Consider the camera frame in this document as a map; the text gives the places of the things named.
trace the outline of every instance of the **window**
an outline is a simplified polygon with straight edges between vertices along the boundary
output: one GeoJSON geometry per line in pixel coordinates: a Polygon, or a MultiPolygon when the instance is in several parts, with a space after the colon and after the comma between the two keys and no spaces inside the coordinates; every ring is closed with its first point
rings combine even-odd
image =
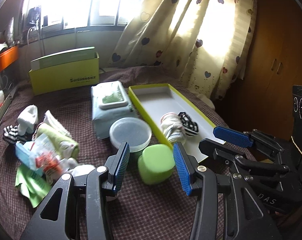
{"type": "Polygon", "coordinates": [[[125,26],[139,11],[141,0],[28,0],[23,11],[39,11],[34,26],[24,16],[24,33],[30,37],[87,26],[125,26]]]}

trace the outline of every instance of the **heart pattern curtain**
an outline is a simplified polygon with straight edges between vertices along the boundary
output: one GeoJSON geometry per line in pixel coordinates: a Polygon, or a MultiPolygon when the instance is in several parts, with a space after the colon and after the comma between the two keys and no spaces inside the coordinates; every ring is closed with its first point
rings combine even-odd
{"type": "Polygon", "coordinates": [[[190,91],[222,99],[243,79],[257,0],[142,0],[109,67],[161,65],[190,91]]]}

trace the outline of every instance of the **shelf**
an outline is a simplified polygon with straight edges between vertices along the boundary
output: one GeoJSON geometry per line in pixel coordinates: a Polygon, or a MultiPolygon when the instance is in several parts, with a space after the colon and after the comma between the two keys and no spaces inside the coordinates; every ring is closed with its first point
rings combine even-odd
{"type": "Polygon", "coordinates": [[[18,46],[12,47],[0,54],[0,72],[19,58],[18,46]]]}

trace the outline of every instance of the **wooden wardrobe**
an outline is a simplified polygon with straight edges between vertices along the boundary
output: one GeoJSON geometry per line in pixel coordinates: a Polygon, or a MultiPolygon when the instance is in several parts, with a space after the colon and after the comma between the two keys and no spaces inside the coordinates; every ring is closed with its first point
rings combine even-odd
{"type": "Polygon", "coordinates": [[[235,130],[289,140],[292,85],[302,85],[302,10],[295,0],[258,0],[245,78],[214,102],[216,111],[235,130]]]}

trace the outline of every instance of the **bed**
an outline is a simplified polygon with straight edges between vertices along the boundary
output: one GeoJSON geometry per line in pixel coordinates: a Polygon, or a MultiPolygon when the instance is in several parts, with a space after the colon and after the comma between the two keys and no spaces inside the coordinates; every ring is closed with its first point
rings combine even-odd
{"type": "MultiPolygon", "coordinates": [[[[184,88],[178,80],[164,73],[159,66],[134,67],[100,75],[101,82],[116,80],[121,81],[125,88],[132,85],[170,83],[214,124],[226,125],[216,112],[184,88]]],[[[20,238],[35,209],[14,187],[20,162],[15,157],[14,146],[8,145],[2,139],[2,131],[5,126],[16,125],[20,112],[32,104],[38,107],[39,121],[50,110],[70,131],[80,145],[80,163],[99,166],[112,155],[110,140],[97,140],[93,131],[90,86],[33,96],[30,84],[21,85],[0,123],[0,223],[13,240],[20,238]]],[[[150,144],[155,143],[157,140],[152,136],[150,144]]],[[[254,160],[247,150],[230,146],[244,151],[249,159],[254,160]]],[[[214,160],[206,160],[206,165],[216,173],[229,173],[226,166],[217,164],[214,160]]],[[[155,186],[144,185],[137,171],[127,171],[119,198],[108,204],[114,237],[119,240],[188,239],[195,202],[195,197],[187,197],[181,189],[176,171],[170,179],[155,186]]],[[[84,199],[81,200],[81,206],[81,239],[86,239],[84,199]]],[[[220,195],[217,237],[222,235],[222,229],[223,201],[220,195]]]]}

